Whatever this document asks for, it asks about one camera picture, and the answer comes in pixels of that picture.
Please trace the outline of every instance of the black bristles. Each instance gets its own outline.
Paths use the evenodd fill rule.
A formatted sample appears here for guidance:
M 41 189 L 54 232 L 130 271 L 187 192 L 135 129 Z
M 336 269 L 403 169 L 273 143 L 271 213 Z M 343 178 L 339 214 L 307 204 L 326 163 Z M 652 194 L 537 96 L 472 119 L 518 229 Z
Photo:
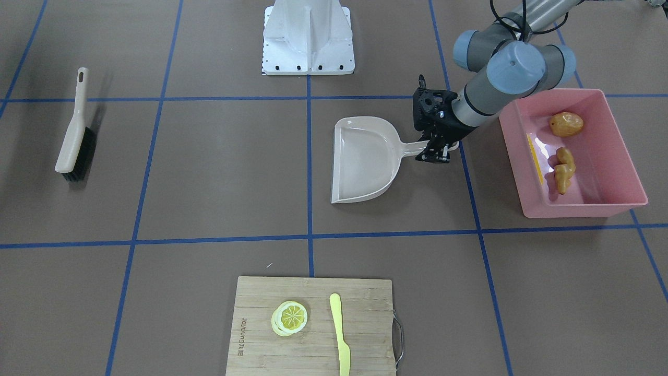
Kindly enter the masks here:
M 86 175 L 86 170 L 93 157 L 96 144 L 96 134 L 90 128 L 86 127 L 83 132 L 83 139 L 81 140 L 81 147 L 79 148 L 79 155 L 74 164 L 74 170 L 70 173 L 62 174 L 67 181 L 81 181 Z

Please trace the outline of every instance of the knife handle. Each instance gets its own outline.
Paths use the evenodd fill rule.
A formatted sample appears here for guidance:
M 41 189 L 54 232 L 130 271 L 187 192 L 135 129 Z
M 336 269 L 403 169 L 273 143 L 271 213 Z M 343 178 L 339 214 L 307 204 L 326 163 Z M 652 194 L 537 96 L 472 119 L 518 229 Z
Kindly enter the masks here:
M 334 330 L 337 341 L 343 341 L 343 315 L 341 314 L 341 297 L 336 292 L 329 296 L 329 307 L 332 310 Z

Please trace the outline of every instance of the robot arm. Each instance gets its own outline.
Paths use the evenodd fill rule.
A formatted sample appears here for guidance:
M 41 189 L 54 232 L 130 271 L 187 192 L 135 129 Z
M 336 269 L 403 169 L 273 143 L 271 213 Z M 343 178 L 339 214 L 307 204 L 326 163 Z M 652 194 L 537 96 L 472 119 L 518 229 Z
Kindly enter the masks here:
M 575 72 L 575 55 L 565 45 L 536 47 L 527 43 L 532 30 L 542 30 L 581 0 L 529 0 L 526 37 L 520 5 L 484 31 L 465 31 L 454 46 L 459 66 L 477 74 L 458 93 L 430 90 L 424 77 L 413 95 L 413 125 L 429 140 L 415 159 L 448 163 L 448 149 L 517 98 L 551 89 Z

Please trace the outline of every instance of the light blue joint cap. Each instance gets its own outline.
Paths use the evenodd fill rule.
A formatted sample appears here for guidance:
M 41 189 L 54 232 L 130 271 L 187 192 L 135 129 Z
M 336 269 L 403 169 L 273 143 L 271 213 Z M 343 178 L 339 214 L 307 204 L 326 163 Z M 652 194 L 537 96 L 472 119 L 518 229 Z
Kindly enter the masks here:
M 563 84 L 564 82 L 570 80 L 573 75 L 575 75 L 575 68 L 577 66 L 577 59 L 575 58 L 575 53 L 567 45 L 554 45 L 556 48 L 561 51 L 561 54 L 564 56 L 564 74 L 561 76 L 561 80 L 557 86 Z
M 477 32 L 478 30 L 466 30 L 459 36 L 459 38 L 457 38 L 455 46 L 452 49 L 452 54 L 454 55 L 455 63 L 457 63 L 457 65 L 459 65 L 465 70 L 469 70 L 468 59 L 467 59 L 468 46 L 471 43 L 471 38 L 473 38 L 473 35 Z
M 487 79 L 506 94 L 521 94 L 533 88 L 545 75 L 545 59 L 533 45 L 510 42 L 490 59 Z

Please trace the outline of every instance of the lime slice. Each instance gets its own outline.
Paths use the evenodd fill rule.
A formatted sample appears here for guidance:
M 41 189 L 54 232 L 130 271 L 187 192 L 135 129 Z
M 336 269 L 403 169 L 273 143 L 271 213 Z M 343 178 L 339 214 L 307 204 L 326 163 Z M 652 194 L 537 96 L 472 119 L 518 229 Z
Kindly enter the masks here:
M 287 337 L 301 331 L 309 315 L 306 308 L 293 300 L 282 303 L 271 317 L 271 328 L 276 334 Z

